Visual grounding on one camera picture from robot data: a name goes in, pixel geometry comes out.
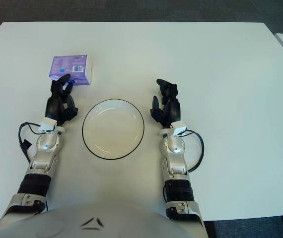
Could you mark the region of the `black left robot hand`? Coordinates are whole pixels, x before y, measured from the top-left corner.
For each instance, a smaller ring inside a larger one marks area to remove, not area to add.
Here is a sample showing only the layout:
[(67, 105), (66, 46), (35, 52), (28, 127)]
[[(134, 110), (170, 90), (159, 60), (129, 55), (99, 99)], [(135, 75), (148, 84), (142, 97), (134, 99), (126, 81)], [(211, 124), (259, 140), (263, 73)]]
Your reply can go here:
[(70, 82), (70, 79), (71, 75), (68, 73), (58, 80), (53, 80), (51, 84), (52, 94), (47, 100), (45, 117), (55, 120), (58, 126), (72, 120), (78, 113), (71, 96), (73, 82)]

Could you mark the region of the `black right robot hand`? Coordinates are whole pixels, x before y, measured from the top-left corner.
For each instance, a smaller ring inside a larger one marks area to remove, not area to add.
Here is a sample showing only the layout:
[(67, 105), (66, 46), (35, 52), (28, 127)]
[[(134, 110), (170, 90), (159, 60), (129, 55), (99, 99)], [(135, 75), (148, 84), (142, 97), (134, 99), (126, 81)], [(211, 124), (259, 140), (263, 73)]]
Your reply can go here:
[(169, 128), (173, 122), (181, 120), (180, 103), (177, 99), (177, 85), (163, 79), (157, 79), (156, 83), (159, 85), (162, 95), (161, 103), (163, 108), (161, 109), (159, 107), (159, 100), (154, 96), (150, 115), (156, 122), (160, 123), (163, 128)]

